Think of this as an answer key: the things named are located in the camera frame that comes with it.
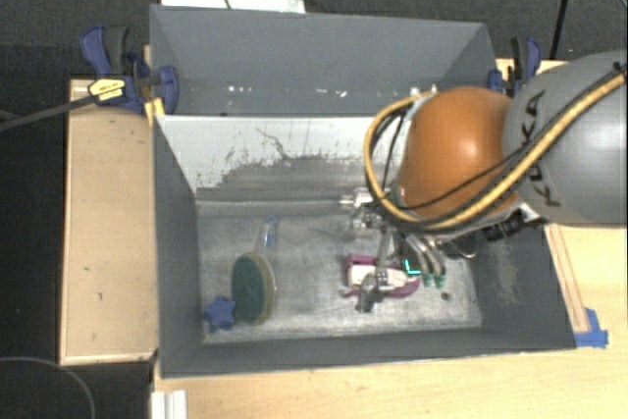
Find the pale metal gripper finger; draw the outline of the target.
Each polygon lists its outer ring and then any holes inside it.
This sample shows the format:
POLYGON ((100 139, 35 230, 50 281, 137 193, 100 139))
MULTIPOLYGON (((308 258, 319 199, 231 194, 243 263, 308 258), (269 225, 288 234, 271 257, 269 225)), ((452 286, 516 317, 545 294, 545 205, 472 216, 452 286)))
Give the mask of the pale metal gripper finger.
POLYGON ((358 292, 355 310, 360 313, 372 313, 375 305, 382 301, 382 293, 377 289, 360 290, 358 292))
POLYGON ((391 290, 389 276, 386 269, 375 269, 368 275, 368 286, 370 291, 377 293, 388 293, 391 290))

